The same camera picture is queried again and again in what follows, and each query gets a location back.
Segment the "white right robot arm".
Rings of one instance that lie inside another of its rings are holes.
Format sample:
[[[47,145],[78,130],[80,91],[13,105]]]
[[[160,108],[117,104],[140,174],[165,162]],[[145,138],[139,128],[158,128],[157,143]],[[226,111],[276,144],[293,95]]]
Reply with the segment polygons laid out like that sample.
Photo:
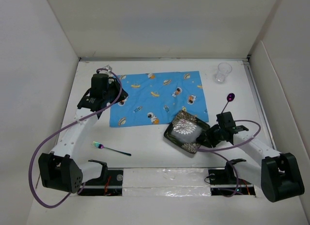
[[[215,154],[220,151],[215,148],[217,144],[229,142],[230,149],[239,148],[256,162],[252,165],[245,159],[227,161],[224,171],[227,182],[246,180],[258,186],[270,202],[303,195],[305,187],[295,156],[272,149],[257,139],[257,133],[248,135],[247,131],[244,125],[236,125],[231,112],[225,112],[218,114],[217,123],[202,130],[196,140]]]

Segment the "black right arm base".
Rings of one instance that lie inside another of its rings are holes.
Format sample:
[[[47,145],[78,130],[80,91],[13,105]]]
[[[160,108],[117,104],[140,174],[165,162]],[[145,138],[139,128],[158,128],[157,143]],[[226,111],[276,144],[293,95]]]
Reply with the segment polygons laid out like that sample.
[[[208,169],[208,175],[204,181],[210,185],[211,196],[256,195],[253,184],[244,179],[237,180],[235,176],[232,166],[242,161],[245,160],[235,159],[228,161],[224,167]]]

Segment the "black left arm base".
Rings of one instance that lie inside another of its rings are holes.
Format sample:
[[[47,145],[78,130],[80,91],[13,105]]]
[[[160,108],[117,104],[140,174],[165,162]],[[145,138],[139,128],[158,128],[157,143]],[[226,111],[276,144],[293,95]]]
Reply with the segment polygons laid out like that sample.
[[[103,181],[96,179],[86,183],[80,196],[122,196],[123,194],[124,170],[120,168],[109,168]]]

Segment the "blue space-print cloth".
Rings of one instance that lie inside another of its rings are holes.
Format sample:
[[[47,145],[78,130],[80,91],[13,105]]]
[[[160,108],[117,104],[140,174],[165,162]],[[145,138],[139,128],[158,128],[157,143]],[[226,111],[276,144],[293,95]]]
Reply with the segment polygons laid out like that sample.
[[[198,71],[121,75],[128,97],[110,110],[110,127],[169,124],[183,110],[209,121]]]

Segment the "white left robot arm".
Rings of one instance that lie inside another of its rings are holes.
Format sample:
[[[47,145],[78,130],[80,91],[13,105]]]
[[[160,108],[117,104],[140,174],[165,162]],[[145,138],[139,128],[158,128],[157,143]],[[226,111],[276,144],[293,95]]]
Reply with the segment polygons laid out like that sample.
[[[50,153],[38,159],[42,185],[46,188],[77,193],[80,186],[90,180],[104,184],[108,180],[105,162],[89,160],[77,164],[84,139],[99,120],[103,111],[128,97],[119,77],[110,66],[97,69],[91,78],[91,87],[77,105],[73,125]]]

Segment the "black floral square plate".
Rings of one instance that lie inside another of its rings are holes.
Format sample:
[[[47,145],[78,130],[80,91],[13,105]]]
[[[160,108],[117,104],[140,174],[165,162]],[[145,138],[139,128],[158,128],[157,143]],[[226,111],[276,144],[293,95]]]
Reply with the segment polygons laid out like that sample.
[[[164,137],[190,154],[201,147],[199,137],[210,129],[210,125],[196,116],[180,110],[164,132]]]

